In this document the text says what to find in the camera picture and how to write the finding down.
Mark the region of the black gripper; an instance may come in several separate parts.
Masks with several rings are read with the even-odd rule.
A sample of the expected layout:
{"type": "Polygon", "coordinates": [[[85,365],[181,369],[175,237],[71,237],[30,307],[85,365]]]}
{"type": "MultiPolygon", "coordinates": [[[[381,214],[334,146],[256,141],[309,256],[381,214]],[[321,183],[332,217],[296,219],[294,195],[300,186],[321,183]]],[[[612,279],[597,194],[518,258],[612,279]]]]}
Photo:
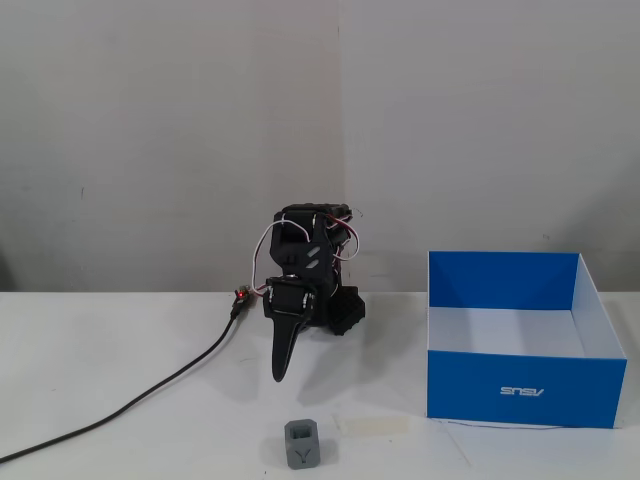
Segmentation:
{"type": "Polygon", "coordinates": [[[273,321],[272,376],[281,382],[291,361],[297,338],[307,326],[319,325],[318,289],[296,276],[266,280],[263,309],[273,321]]]}

